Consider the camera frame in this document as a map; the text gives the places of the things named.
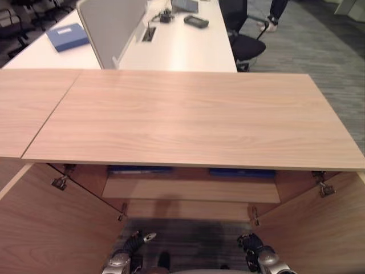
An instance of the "blue binder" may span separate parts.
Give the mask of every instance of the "blue binder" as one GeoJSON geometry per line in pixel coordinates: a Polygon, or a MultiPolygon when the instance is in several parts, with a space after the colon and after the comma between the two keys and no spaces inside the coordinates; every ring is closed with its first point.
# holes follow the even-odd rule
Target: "blue binder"
{"type": "Polygon", "coordinates": [[[86,32],[77,23],[49,30],[47,36],[58,52],[89,43],[86,32]]]}

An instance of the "wooden tabletop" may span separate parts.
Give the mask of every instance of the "wooden tabletop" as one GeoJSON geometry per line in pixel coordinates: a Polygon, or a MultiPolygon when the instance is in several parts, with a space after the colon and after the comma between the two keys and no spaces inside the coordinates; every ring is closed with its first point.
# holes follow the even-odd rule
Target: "wooden tabletop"
{"type": "Polygon", "coordinates": [[[0,157],[20,158],[79,70],[0,70],[0,157]]]}
{"type": "Polygon", "coordinates": [[[298,74],[83,71],[23,158],[365,169],[322,93],[298,74]]]}

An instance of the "robotic arm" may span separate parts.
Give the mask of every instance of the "robotic arm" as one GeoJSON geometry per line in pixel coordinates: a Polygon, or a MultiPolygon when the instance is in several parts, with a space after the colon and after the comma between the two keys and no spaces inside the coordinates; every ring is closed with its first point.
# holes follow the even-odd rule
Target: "robotic arm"
{"type": "Polygon", "coordinates": [[[247,265],[251,272],[262,274],[296,274],[280,260],[272,247],[264,245],[254,233],[245,234],[238,239],[238,246],[246,252],[247,265]]]}
{"type": "Polygon", "coordinates": [[[124,243],[122,249],[118,249],[114,252],[102,274],[130,274],[131,271],[132,273],[136,273],[142,267],[143,258],[133,257],[134,253],[142,245],[151,241],[155,237],[156,233],[142,236],[140,231],[135,232],[124,243]]]}

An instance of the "cabinet shelf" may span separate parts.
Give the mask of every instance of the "cabinet shelf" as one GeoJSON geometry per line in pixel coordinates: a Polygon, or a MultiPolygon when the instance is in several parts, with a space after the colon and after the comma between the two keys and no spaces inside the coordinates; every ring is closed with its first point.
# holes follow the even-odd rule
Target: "cabinet shelf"
{"type": "Polygon", "coordinates": [[[272,178],[211,176],[206,168],[176,168],[172,174],[113,174],[103,197],[280,203],[272,178]]]}
{"type": "Polygon", "coordinates": [[[248,203],[130,200],[129,218],[249,222],[248,203]]]}

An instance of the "metal hinge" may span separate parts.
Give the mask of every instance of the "metal hinge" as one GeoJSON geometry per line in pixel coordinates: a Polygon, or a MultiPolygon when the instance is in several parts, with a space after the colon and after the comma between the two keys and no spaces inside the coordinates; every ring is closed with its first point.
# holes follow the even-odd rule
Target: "metal hinge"
{"type": "Polygon", "coordinates": [[[257,207],[251,207],[252,217],[254,220],[254,224],[259,227],[261,225],[260,220],[258,219],[257,207]]]}
{"type": "Polygon", "coordinates": [[[312,171],[312,176],[315,178],[316,184],[321,188],[319,194],[322,198],[336,193],[336,190],[333,188],[333,186],[325,183],[325,173],[325,171],[312,171]]]}
{"type": "Polygon", "coordinates": [[[128,210],[128,204],[123,203],[121,205],[121,214],[118,216],[118,221],[123,221],[125,218],[127,218],[127,210],[128,210]]]}
{"type": "Polygon", "coordinates": [[[52,186],[58,188],[59,190],[64,191],[67,187],[66,181],[70,178],[71,173],[75,170],[76,164],[64,164],[64,172],[63,176],[60,178],[56,178],[51,183],[52,186]]]}

